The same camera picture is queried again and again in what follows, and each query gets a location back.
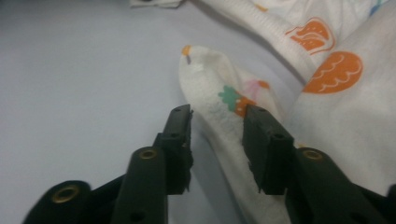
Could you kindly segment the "white fruit-print baby garment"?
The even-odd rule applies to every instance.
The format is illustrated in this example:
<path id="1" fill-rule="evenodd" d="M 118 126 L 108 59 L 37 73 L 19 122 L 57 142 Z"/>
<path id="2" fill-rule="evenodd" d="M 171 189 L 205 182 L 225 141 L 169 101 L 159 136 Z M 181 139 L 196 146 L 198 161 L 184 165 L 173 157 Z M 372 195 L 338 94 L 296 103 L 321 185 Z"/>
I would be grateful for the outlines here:
<path id="1" fill-rule="evenodd" d="M 267 109 L 298 146 L 328 153 L 377 193 L 396 182 L 396 0 L 199 0 L 268 42 L 303 78 L 289 111 L 261 77 L 187 46 L 180 87 L 197 112 L 248 224 L 290 224 L 258 192 L 242 148 L 247 105 Z"/>

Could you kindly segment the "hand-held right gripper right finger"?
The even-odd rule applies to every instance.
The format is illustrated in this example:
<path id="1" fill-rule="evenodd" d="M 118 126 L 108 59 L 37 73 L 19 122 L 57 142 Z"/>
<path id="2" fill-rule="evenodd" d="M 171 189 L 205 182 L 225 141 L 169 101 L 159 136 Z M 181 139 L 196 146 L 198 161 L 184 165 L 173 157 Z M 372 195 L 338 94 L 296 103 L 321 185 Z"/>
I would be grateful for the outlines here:
<path id="1" fill-rule="evenodd" d="M 283 195 L 292 224 L 389 224 L 389 198 L 352 183 L 324 152 L 294 146 L 272 114 L 248 105 L 243 148 L 258 189 Z"/>

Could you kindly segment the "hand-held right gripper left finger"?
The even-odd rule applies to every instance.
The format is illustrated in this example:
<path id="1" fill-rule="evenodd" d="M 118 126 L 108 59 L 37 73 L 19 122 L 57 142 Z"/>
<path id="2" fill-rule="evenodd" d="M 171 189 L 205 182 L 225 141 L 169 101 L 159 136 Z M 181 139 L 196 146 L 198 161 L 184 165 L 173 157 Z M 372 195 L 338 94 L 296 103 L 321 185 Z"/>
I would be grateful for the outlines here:
<path id="1" fill-rule="evenodd" d="M 110 224 L 167 224 L 170 195 L 190 188 L 191 118 L 189 105 L 171 110 L 150 147 L 131 157 Z"/>

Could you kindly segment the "white table sheet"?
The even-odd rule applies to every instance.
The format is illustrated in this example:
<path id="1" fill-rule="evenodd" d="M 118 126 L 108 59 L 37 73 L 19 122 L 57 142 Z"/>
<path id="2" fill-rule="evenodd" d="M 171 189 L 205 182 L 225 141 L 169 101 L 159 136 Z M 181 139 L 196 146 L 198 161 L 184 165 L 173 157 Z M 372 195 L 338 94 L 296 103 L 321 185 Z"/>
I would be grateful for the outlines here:
<path id="1" fill-rule="evenodd" d="M 22 224 L 50 187 L 98 188 L 151 145 L 170 110 L 187 45 L 226 54 L 289 108 L 304 83 L 267 43 L 199 0 L 176 9 L 128 0 L 0 0 L 0 224 Z"/>

